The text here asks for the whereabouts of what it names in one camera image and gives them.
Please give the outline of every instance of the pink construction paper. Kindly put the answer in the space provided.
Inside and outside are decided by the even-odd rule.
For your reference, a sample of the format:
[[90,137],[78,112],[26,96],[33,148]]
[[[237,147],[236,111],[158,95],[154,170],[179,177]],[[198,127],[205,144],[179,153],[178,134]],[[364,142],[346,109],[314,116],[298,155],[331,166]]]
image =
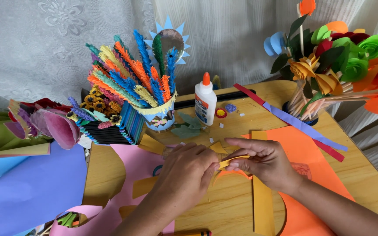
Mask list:
[[[138,205],[144,199],[146,194],[132,199],[134,181],[152,177],[153,170],[164,163],[162,156],[135,145],[111,144],[111,147],[125,165],[126,178],[122,190],[103,209],[101,206],[76,206],[69,209],[68,211],[85,214],[90,220],[77,228],[60,226],[55,220],[49,236],[110,236],[110,233],[122,222],[119,208]],[[164,229],[163,233],[173,232],[174,221]]]

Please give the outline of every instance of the elmer's label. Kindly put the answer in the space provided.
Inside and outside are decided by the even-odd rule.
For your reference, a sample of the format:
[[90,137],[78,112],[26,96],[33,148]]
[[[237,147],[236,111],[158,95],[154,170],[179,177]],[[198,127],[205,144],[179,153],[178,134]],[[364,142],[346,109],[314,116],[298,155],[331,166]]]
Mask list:
[[197,94],[195,94],[195,114],[199,120],[207,123],[207,109],[208,104],[202,101]]

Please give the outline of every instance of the yellow paper feather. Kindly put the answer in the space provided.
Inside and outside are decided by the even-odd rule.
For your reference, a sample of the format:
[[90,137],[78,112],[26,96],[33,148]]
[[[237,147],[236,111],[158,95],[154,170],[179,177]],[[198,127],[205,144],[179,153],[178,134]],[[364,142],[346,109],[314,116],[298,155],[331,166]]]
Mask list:
[[115,55],[112,52],[112,49],[110,46],[102,45],[100,46],[100,53],[99,57],[106,62],[106,59],[111,60],[117,67],[121,70],[120,72],[126,77],[131,77],[128,71],[126,71],[125,67],[123,67],[123,64],[118,61],[118,59],[115,57]]
[[147,102],[150,106],[156,107],[158,103],[155,99],[150,95],[148,90],[141,85],[136,85],[134,89],[135,93],[137,93],[145,102]]

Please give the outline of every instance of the purple construction paper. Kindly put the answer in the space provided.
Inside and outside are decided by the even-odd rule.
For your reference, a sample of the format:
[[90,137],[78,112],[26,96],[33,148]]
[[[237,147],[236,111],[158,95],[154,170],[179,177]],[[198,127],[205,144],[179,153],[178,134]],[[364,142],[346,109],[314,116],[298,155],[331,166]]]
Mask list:
[[0,236],[12,236],[53,220],[81,205],[87,176],[84,149],[62,149],[31,156],[0,177]]
[[312,126],[309,126],[308,124],[302,122],[301,120],[295,118],[294,116],[286,113],[285,111],[279,110],[278,108],[270,105],[269,103],[265,102],[263,106],[269,110],[272,114],[274,114],[276,117],[280,118],[281,120],[289,123],[290,125],[296,127],[297,129],[301,130],[303,133],[307,134],[313,139],[316,139],[332,148],[342,150],[342,151],[348,151],[348,148],[344,145],[340,145],[336,142],[333,142],[332,140],[324,137],[321,133],[316,131],[312,128]]

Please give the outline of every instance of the floral pattern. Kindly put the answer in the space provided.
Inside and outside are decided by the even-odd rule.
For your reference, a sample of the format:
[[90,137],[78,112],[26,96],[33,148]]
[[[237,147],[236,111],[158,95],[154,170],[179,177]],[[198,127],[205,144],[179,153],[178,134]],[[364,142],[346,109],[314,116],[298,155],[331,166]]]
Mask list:
[[40,1],[37,5],[42,11],[50,14],[45,19],[46,24],[57,25],[62,36],[68,33],[78,36],[81,34],[80,27],[87,25],[87,21],[77,17],[84,12],[84,6],[71,6],[70,0],[46,0],[46,2]]

